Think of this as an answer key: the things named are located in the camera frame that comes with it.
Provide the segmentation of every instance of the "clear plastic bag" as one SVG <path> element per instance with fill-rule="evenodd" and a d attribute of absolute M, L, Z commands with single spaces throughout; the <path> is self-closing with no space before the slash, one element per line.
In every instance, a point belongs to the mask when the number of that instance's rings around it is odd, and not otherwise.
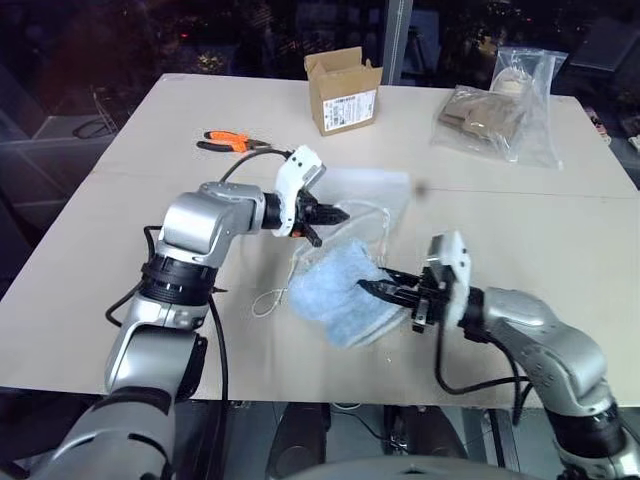
<path fill-rule="evenodd" d="M 551 81 L 560 52 L 503 48 L 491 91 L 459 85 L 438 114 L 432 143 L 523 165 L 562 168 L 551 139 Z"/>
<path fill-rule="evenodd" d="M 402 218 L 411 194 L 409 176 L 404 172 L 390 172 L 363 168 L 332 168 L 313 186 L 311 192 L 322 203 L 341 208 L 349 220 L 335 226 L 317 226 L 322 247 L 314 248 L 301 239 L 291 258 L 287 275 L 288 285 L 294 275 L 307 272 L 327 252 L 354 239 L 367 245 L 378 267 L 386 264 L 389 236 Z M 256 318 L 271 315 L 287 292 L 287 286 L 259 295 L 253 302 Z"/>

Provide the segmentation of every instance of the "clear bag with contents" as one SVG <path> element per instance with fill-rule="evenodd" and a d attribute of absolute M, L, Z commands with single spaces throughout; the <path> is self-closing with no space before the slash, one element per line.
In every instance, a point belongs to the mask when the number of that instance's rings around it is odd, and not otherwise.
<path fill-rule="evenodd" d="M 491 91 L 459 85 L 438 113 L 432 143 L 523 165 L 562 168 L 551 138 L 551 81 L 564 54 L 498 52 Z"/>

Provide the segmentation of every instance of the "white string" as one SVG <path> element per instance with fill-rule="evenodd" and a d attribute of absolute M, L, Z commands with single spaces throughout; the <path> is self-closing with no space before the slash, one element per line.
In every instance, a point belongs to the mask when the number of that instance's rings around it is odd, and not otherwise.
<path fill-rule="evenodd" d="M 331 240 L 333 240 L 336 236 L 338 236 L 338 234 L 340 234 L 345 228 L 347 227 L 351 227 L 353 226 L 353 224 L 357 221 L 360 221 L 364 218 L 368 218 L 370 217 L 372 214 L 376 214 L 376 213 L 382 213 L 382 245 L 380 248 L 380 254 L 377 257 L 377 264 L 378 266 L 384 266 L 386 264 L 387 261 L 387 242 L 389 241 L 389 230 L 391 227 L 391 213 L 389 213 L 389 210 L 387 208 L 381 207 L 379 205 L 376 205 L 373 202 L 369 202 L 366 200 L 343 200 L 342 202 L 336 203 L 334 206 L 337 208 L 342 208 L 346 205 L 358 205 L 358 206 L 362 206 L 362 207 L 368 207 L 371 208 L 372 211 L 369 212 L 365 212 L 362 213 L 356 217 L 351 217 L 351 219 L 344 223 L 343 225 L 339 226 L 335 232 L 333 232 L 331 235 L 329 235 L 327 238 L 323 239 L 323 242 L 329 242 Z M 276 308 L 278 308 L 278 306 L 280 305 L 280 303 L 282 303 L 282 297 L 284 297 L 284 294 L 286 293 L 286 291 L 289 289 L 288 285 L 289 282 L 291 281 L 291 278 L 293 277 L 293 274 L 296 271 L 296 268 L 298 266 L 298 263 L 300 262 L 300 259 L 313 251 L 313 247 L 311 247 L 308 243 L 304 243 L 303 245 L 300 245 L 294 252 L 293 255 L 291 256 L 291 268 L 289 268 L 289 273 L 287 274 L 287 280 L 286 280 L 286 286 L 285 287 L 281 287 L 281 288 L 274 288 L 273 290 L 269 290 L 268 292 L 265 292 L 261 295 L 259 295 L 258 297 L 256 297 L 256 299 L 253 301 L 253 305 L 251 305 L 251 313 L 253 314 L 253 316 L 255 318 L 264 318 L 264 317 L 268 317 L 269 315 L 271 315 Z M 265 311 L 263 312 L 258 312 L 257 311 L 257 307 L 258 307 L 258 303 L 260 302 L 260 300 L 262 300 L 263 298 L 266 298 L 270 295 L 274 296 L 274 301 L 271 304 L 271 306 L 269 308 L 267 308 Z"/>

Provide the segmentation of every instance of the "black cable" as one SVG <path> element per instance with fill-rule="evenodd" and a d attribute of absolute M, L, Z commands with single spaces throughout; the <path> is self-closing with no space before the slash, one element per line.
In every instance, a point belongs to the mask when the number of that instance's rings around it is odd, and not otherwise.
<path fill-rule="evenodd" d="M 147 225 L 142 229 L 142 231 L 144 232 L 144 238 L 147 241 L 147 253 L 149 260 L 151 260 L 156 254 L 156 247 L 153 241 L 153 237 L 151 236 L 151 232 L 160 230 L 161 228 L 162 225 Z"/>
<path fill-rule="evenodd" d="M 154 230 L 160 230 L 160 228 L 162 228 L 159 225 L 147 225 L 146 227 L 144 227 L 142 229 L 143 233 L 144 233 L 144 238 L 147 241 L 147 256 L 148 259 L 151 260 L 153 258 L 153 256 L 155 255 L 155 247 L 153 244 L 153 237 L 151 236 L 151 232 Z M 136 285 L 129 290 L 127 293 L 125 293 L 122 298 L 120 300 L 118 300 L 116 303 L 114 303 L 113 305 L 111 305 L 106 312 L 104 312 L 104 316 L 106 317 L 107 321 L 109 323 L 111 323 L 112 325 L 115 325 L 116 327 L 120 328 L 122 326 L 122 322 L 120 320 L 117 320 L 114 316 L 113 313 L 119 309 L 122 305 L 124 305 L 125 303 L 127 303 L 129 300 L 131 300 L 131 298 L 133 298 L 133 296 L 136 294 L 136 292 L 138 291 L 138 289 L 142 286 L 142 280 L 140 280 L 138 283 L 136 283 Z"/>
<path fill-rule="evenodd" d="M 218 421 L 216 422 L 216 430 L 214 433 L 214 452 L 218 452 L 220 455 L 219 461 L 216 462 L 214 468 L 218 469 L 217 476 L 214 478 L 221 478 L 222 468 L 222 449 L 224 446 L 224 438 L 227 429 L 227 406 L 229 403 L 229 365 L 227 363 L 227 346 L 224 341 L 224 333 L 222 331 L 222 321 L 218 314 L 218 309 L 213 301 L 213 296 L 209 295 L 209 309 L 213 316 L 213 323 L 216 326 L 216 336 L 218 337 L 218 349 L 220 351 L 220 370 L 222 372 L 222 394 L 221 394 L 221 408 L 220 415 L 218 415 Z"/>
<path fill-rule="evenodd" d="M 285 159 L 289 158 L 289 156 L 291 155 L 291 152 L 285 152 L 283 150 L 276 150 L 275 148 L 260 148 L 258 150 L 255 150 L 255 151 L 245 155 L 240 160 L 238 160 L 236 163 L 231 165 L 231 168 L 229 168 L 229 170 L 227 170 L 227 172 L 222 176 L 222 178 L 220 178 L 220 182 L 226 182 L 229 179 L 229 177 L 233 174 L 233 172 L 235 172 L 238 169 L 238 167 L 240 165 L 242 165 L 243 163 L 245 163 L 247 160 L 251 160 L 253 157 L 257 157 L 258 155 L 266 155 L 267 153 L 274 153 L 276 155 L 282 155 Z"/>
<path fill-rule="evenodd" d="M 522 391 L 522 396 L 520 397 L 520 403 L 513 409 L 513 425 L 518 426 L 520 423 L 520 419 L 522 418 L 522 410 L 524 409 L 524 404 L 527 401 L 527 397 L 529 393 L 533 390 L 533 383 L 529 382 L 524 390 Z"/>
<path fill-rule="evenodd" d="M 119 309 L 122 305 L 124 305 L 125 303 L 127 303 L 138 291 L 138 289 L 142 286 L 142 280 L 140 280 L 138 283 L 136 283 L 136 285 L 129 290 L 127 293 L 124 294 L 124 296 L 118 300 L 116 303 L 114 303 L 113 305 L 111 305 L 106 312 L 104 312 L 104 316 L 107 318 L 107 321 L 109 323 L 111 323 L 112 325 L 115 325 L 116 327 L 120 328 L 122 326 L 122 322 L 120 320 L 116 320 L 113 316 L 113 312 L 115 312 L 117 309 Z"/>
<path fill-rule="evenodd" d="M 468 385 L 466 387 L 455 388 L 450 386 L 442 376 L 444 332 L 445 332 L 445 327 L 443 323 L 440 322 L 440 324 L 438 325 L 438 336 L 436 339 L 436 362 L 434 367 L 436 381 L 438 382 L 438 385 L 440 385 L 440 388 L 442 388 L 449 395 L 464 395 L 466 393 L 477 392 L 478 390 L 484 390 L 486 388 L 497 387 L 498 385 L 506 385 L 509 383 L 513 383 L 514 384 L 514 400 L 513 400 L 514 403 L 513 403 L 512 421 L 514 425 L 517 425 L 517 422 L 520 420 L 519 418 L 520 410 L 522 408 L 522 405 L 524 404 L 524 401 L 522 400 L 523 396 L 520 389 L 520 383 L 528 381 L 529 379 L 527 377 L 521 377 L 520 375 L 518 375 L 518 367 L 511 353 L 500 342 L 498 342 L 497 340 L 492 340 L 493 344 L 498 349 L 500 349 L 500 351 L 504 353 L 504 355 L 507 357 L 507 360 L 509 361 L 509 365 L 511 366 L 511 371 L 513 372 L 513 376 L 476 383 L 475 385 Z"/>
<path fill-rule="evenodd" d="M 347 416 L 347 417 L 353 417 L 353 418 L 355 418 L 356 420 L 358 420 L 358 421 L 362 424 L 362 426 L 363 426 L 364 428 L 366 428 L 366 429 L 367 429 L 367 431 L 368 431 L 368 432 L 371 434 L 371 436 L 373 436 L 374 438 L 377 438 L 378 440 L 380 440 L 380 441 L 382 441 L 382 442 L 388 443 L 388 444 L 389 444 L 389 445 L 391 445 L 393 448 L 397 448 L 398 450 L 402 450 L 402 451 L 403 451 L 403 452 L 405 452 L 405 453 L 409 453 L 409 451 L 408 451 L 405 447 L 403 447 L 402 445 L 400 445 L 399 443 L 394 442 L 393 440 L 390 440 L 390 439 L 388 439 L 388 438 L 384 438 L 382 435 L 378 435 L 378 434 L 373 430 L 373 428 L 371 428 L 371 427 L 369 426 L 369 424 L 367 424 L 367 422 L 365 422 L 362 418 L 360 418 L 360 416 L 359 416 L 359 415 L 356 415 L 355 413 L 340 412 L 340 411 L 336 411 L 336 410 L 331 410 L 331 413 L 335 413 L 336 415 L 345 415 L 345 416 Z"/>
<path fill-rule="evenodd" d="M 442 388 L 449 395 L 464 395 L 466 393 L 472 393 L 472 392 L 477 392 L 478 390 L 484 390 L 485 388 L 497 387 L 499 385 L 506 385 L 508 383 L 512 383 L 515 381 L 514 377 L 498 378 L 496 380 L 489 380 L 486 382 L 476 383 L 475 385 L 469 385 L 469 386 L 460 387 L 460 388 L 452 387 L 449 384 L 447 384 L 446 380 L 442 376 L 444 330 L 445 330 L 444 325 L 440 323 L 438 326 L 438 337 L 436 340 L 435 376 L 436 376 L 438 385 L 440 385 L 440 388 Z M 518 379 L 521 382 L 529 380 L 527 377 L 518 377 Z"/>

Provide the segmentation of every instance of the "orange pliers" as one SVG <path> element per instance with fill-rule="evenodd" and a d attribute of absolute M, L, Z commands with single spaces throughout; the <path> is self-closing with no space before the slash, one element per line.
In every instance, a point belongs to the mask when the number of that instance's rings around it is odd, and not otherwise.
<path fill-rule="evenodd" d="M 210 141 L 199 141 L 196 146 L 213 152 L 246 152 L 247 150 L 271 147 L 270 143 L 254 140 L 248 135 L 225 132 L 224 130 L 205 132 L 204 138 Z"/>

